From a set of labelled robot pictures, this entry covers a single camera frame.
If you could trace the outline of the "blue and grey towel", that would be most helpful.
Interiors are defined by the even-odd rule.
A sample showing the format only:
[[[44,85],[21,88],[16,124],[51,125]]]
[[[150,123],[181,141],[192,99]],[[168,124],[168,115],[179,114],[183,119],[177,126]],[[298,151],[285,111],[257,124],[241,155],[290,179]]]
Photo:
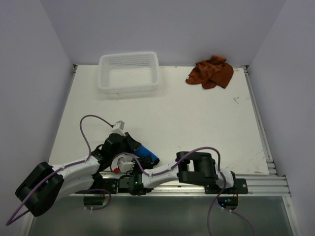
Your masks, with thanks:
[[[140,145],[139,148],[133,152],[133,154],[139,158],[151,158],[154,165],[157,165],[160,162],[160,159],[143,145]]]

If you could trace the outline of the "white plastic basket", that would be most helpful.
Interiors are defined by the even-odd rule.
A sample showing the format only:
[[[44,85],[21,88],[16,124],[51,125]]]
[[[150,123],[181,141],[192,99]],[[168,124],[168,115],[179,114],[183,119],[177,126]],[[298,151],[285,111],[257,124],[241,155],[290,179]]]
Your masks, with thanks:
[[[98,88],[107,94],[154,91],[160,84],[155,52],[103,55],[98,63]]]

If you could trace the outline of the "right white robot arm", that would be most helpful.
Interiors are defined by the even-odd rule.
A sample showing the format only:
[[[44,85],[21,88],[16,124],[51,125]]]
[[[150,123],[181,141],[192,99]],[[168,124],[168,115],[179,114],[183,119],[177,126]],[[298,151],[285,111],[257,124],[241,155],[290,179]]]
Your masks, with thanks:
[[[175,161],[154,169],[144,169],[137,159],[133,163],[131,174],[118,180],[120,193],[141,196],[161,184],[176,180],[203,186],[206,193],[230,193],[237,187],[235,174],[221,168],[220,154],[215,160],[210,153],[181,151],[176,154]]]

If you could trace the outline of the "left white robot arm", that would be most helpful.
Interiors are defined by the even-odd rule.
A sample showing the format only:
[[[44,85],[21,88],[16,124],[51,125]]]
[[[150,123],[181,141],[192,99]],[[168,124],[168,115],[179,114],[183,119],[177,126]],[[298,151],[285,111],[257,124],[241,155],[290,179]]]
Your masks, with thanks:
[[[39,163],[17,188],[15,195],[33,216],[47,212],[56,200],[72,193],[104,190],[101,172],[111,167],[114,157],[123,153],[141,156],[143,146],[128,133],[110,134],[90,156],[53,166]]]

